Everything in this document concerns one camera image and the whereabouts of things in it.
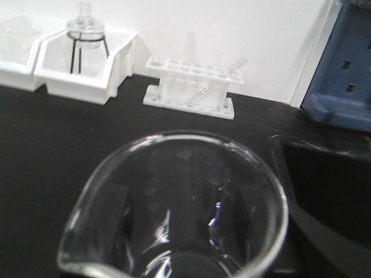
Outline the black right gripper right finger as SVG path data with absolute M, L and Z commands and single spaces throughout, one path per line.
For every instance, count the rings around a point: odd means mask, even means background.
M 370 250 L 347 239 L 286 199 L 288 214 L 311 244 L 347 277 L 370 277 Z

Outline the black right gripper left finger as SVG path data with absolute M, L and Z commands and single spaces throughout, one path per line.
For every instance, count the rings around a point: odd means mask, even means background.
M 85 188 L 61 240 L 61 269 L 85 277 L 221 277 L 223 188 Z

